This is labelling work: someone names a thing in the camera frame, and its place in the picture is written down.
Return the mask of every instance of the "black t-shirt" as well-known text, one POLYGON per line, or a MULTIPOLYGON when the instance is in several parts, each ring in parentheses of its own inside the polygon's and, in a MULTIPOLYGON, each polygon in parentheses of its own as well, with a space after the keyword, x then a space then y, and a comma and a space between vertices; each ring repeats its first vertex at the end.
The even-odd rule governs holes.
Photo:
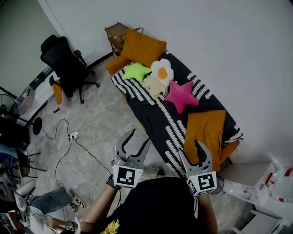
POLYGON ((117 234, 204 233, 194 217, 194 198, 184 179, 159 178, 139 183, 92 234, 119 219, 117 234))

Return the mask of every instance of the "flower-shaped pillow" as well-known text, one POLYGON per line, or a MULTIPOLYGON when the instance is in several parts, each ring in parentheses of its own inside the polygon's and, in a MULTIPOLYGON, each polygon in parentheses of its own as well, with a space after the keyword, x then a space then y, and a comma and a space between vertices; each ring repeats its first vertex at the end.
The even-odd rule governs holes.
POLYGON ((174 78, 174 71, 171 68, 171 63, 165 58, 160 61, 154 61, 151 65, 151 70, 152 76, 157 78, 165 87, 168 87, 170 81, 174 78))

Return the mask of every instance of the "star-shaped pillow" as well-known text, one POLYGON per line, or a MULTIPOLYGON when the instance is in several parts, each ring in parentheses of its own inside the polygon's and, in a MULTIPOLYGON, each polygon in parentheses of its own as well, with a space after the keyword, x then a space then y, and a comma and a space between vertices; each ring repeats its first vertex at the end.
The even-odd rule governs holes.
POLYGON ((125 74, 122 76, 122 79, 126 80, 126 79, 135 78, 140 82, 142 82, 145 74, 148 74, 152 71, 150 68, 147 68, 139 63, 125 66, 124 69, 125 69, 125 74))

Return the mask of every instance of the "person's arm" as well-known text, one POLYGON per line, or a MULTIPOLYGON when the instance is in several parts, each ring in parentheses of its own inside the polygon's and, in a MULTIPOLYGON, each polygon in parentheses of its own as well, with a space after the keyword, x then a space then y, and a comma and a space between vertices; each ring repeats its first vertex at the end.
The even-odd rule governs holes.
POLYGON ((201 195, 198 198, 198 220, 204 223, 207 231, 211 234, 218 233, 216 216, 212 208, 209 194, 201 195))
POLYGON ((116 189, 107 185, 100 196, 96 199, 95 203, 86 213, 82 219, 81 231, 90 232, 93 230, 95 223, 105 219, 112 205, 112 202, 117 194, 116 189))

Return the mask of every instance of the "marble floor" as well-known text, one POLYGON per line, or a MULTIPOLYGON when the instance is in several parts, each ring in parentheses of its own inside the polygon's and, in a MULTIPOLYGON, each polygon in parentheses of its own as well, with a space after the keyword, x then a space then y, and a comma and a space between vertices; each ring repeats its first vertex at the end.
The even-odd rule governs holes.
MULTIPOLYGON (((59 112, 52 113, 55 100, 52 100, 38 116, 43 120, 43 129, 53 138, 59 121, 64 118, 68 121, 68 132, 83 131, 78 138, 78 142, 100 160, 109 170, 110 161, 114 156, 116 141, 127 131, 136 128, 133 137, 126 146, 126 150, 136 153, 139 146, 147 138, 142 126, 135 118, 132 110, 122 98, 118 89, 113 85, 110 75, 106 71, 106 63, 113 57, 103 61, 93 70, 96 74, 88 80, 97 80, 100 88, 91 85, 83 89, 84 104, 80 104, 78 92, 70 98, 69 106, 63 107, 59 112)), ((105 187, 109 173, 82 147, 67 138, 67 123, 62 121, 57 129, 54 140, 46 137, 41 131, 38 136, 31 132, 31 144, 27 148, 28 154, 41 152, 35 156, 33 166, 46 169, 47 172, 32 170, 30 175, 38 176, 37 188, 34 195, 42 195, 57 188, 56 178, 67 191, 77 194, 86 204, 86 208, 80 208, 74 213, 68 207, 64 209, 65 218, 73 220, 75 216, 82 218, 105 187)), ((171 174, 163 160, 160 158, 154 146, 151 145, 148 151, 145 165, 165 169, 167 174, 171 174)), ((127 191, 122 189, 122 202, 127 196, 127 191)), ((252 206, 223 192, 212 195, 212 203, 216 213, 220 233, 230 233, 233 226, 241 226, 250 218, 249 210, 252 206)), ((110 212, 116 208, 119 196, 116 196, 110 212)), ((53 217, 63 219, 63 211, 59 210, 51 214, 53 217)))

